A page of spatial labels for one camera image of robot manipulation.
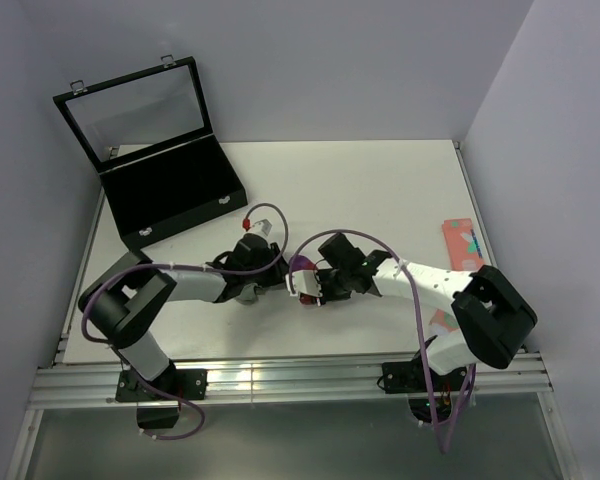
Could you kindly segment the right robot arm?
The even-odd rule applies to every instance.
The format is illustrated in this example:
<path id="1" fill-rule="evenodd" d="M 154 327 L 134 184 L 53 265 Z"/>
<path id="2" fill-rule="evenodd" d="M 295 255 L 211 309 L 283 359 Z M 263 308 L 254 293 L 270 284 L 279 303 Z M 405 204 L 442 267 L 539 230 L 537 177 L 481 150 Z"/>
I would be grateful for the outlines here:
<path id="1" fill-rule="evenodd" d="M 538 322 L 537 315 L 497 268 L 453 271 L 396 259 L 386 250 L 364 254 L 342 233 L 320 247 L 329 267 L 316 273 L 322 303 L 356 292 L 405 298 L 455 318 L 458 327 L 426 342 L 413 365 L 415 383 L 432 390 L 447 374 L 482 362 L 504 370 Z"/>

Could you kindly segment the maroon sock with orange cuff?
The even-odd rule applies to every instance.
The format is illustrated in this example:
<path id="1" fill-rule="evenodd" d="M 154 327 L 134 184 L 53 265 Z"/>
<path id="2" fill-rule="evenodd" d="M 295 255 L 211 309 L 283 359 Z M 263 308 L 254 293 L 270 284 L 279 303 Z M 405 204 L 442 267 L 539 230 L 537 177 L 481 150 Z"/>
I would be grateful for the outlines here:
<path id="1" fill-rule="evenodd" d="M 289 265 L 289 273 L 296 270 L 315 270 L 318 277 L 317 264 L 303 255 L 295 257 Z"/>

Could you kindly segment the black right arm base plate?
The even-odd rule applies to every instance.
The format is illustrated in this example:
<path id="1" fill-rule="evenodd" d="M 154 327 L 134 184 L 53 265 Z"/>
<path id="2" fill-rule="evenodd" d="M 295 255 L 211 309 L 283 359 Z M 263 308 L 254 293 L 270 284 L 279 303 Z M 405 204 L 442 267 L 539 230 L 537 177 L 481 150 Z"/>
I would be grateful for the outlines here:
<path id="1" fill-rule="evenodd" d="M 382 374 L 377 382 L 387 394 L 426 393 L 424 369 L 420 360 L 384 362 Z M 431 384 L 435 393 L 459 391 L 468 376 L 468 368 L 462 367 L 446 375 L 430 371 Z"/>

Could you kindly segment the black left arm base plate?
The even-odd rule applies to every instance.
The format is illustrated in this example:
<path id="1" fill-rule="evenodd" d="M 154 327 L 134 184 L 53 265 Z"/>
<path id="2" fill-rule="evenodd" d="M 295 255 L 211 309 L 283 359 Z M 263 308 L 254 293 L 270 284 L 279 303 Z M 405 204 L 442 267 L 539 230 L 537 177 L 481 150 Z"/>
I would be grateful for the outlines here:
<path id="1" fill-rule="evenodd" d="M 119 403 L 142 403 L 166 400 L 156 390 L 186 400 L 203 400 L 207 387 L 206 369 L 175 369 L 164 372 L 154 381 L 141 381 L 143 378 L 132 370 L 123 371 L 118 379 L 115 400 Z"/>

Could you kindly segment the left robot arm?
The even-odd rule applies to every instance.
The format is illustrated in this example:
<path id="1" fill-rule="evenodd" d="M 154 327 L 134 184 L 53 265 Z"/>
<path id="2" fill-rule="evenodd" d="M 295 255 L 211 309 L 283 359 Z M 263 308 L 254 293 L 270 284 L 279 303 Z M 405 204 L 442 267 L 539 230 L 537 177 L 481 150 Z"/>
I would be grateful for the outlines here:
<path id="1" fill-rule="evenodd" d="M 163 306 L 252 303 L 283 285 L 288 271 L 279 246 L 262 234 L 244 234 L 231 251 L 194 269 L 161 270 L 146 254 L 129 251 L 82 293 L 78 308 L 139 374 L 139 388 L 152 399 L 163 399 L 179 389 L 173 361 L 150 332 Z"/>

